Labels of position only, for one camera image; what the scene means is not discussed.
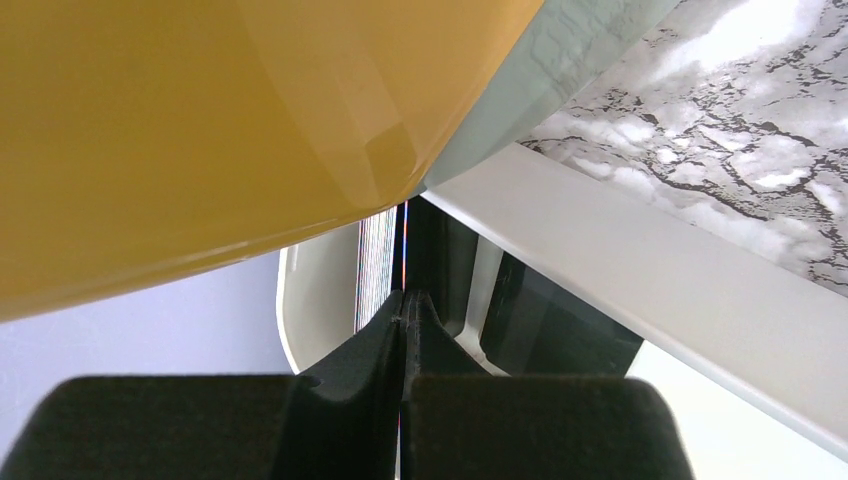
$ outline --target white divider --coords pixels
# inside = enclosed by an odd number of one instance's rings
[[[519,145],[424,197],[848,460],[848,298]]]

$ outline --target gray wall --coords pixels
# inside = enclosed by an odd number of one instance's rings
[[[71,377],[289,372],[274,307],[278,259],[0,324],[0,459],[36,404]]]

